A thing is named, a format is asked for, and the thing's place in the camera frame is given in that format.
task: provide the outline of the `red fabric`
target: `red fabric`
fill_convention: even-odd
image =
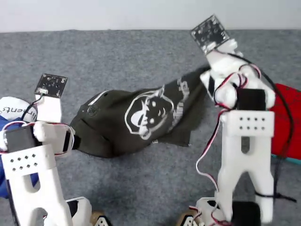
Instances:
[[[294,134],[287,157],[301,160],[301,92],[291,87],[276,84],[290,107],[294,119]],[[276,96],[275,106],[275,134],[272,139],[272,153],[280,154],[288,138],[290,123],[281,99]]]

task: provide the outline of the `cable tie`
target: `cable tie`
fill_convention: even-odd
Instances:
[[[265,195],[265,194],[260,194],[258,192],[255,192],[255,195],[257,196],[260,196],[260,197],[264,197],[264,198],[274,198],[274,199],[286,199],[288,201],[291,201],[291,202],[294,202],[294,203],[297,203],[297,200],[292,198],[292,197],[289,197],[289,196],[286,196],[286,195],[283,195],[281,193],[276,193],[274,195]]]

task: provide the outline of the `gray carpet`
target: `gray carpet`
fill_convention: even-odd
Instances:
[[[230,31],[247,58],[274,82],[301,89],[301,31]],[[0,34],[0,97],[33,100],[42,73],[69,77],[62,97],[64,122],[79,106],[107,89],[156,87],[205,63],[188,31],[65,31]],[[172,226],[189,205],[214,194],[195,162],[212,134],[218,110],[207,98],[205,118],[191,136],[191,147],[152,144],[139,153],[100,159],[78,151],[58,160],[66,199],[87,197],[113,225]],[[221,133],[202,169],[217,176]],[[286,162],[279,190],[301,201],[301,166]],[[237,199],[253,199],[244,175]],[[272,225],[298,225],[301,205],[279,200]],[[7,200],[0,199],[0,225],[12,226]]]

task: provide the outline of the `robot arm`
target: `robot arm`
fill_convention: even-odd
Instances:
[[[234,202],[232,194],[244,172],[249,172],[258,194],[273,195],[270,172],[271,138],[274,135],[275,93],[261,81],[260,69],[236,52],[230,39],[213,15],[191,31],[203,50],[211,69],[200,75],[221,113],[222,166],[213,198],[197,202],[199,219],[204,226],[260,225],[273,217],[273,199],[256,196],[256,203]],[[250,137],[250,150],[242,153],[241,138]]]
[[[65,201],[56,168],[55,156],[68,156],[74,144],[74,130],[61,123],[60,97],[66,82],[65,77],[42,75],[34,102],[38,121],[21,122],[22,127],[12,130],[6,130],[7,124],[0,132],[3,168],[17,226],[35,225],[37,208],[47,212],[45,226],[93,226],[89,200]],[[40,188],[32,186],[33,173],[39,175]],[[102,218],[96,225],[108,226]]]

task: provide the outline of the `cartoon face logo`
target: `cartoon face logo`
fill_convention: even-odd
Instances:
[[[131,134],[147,140],[173,112],[173,102],[164,95],[164,89],[148,91],[138,95],[125,114],[125,123]]]

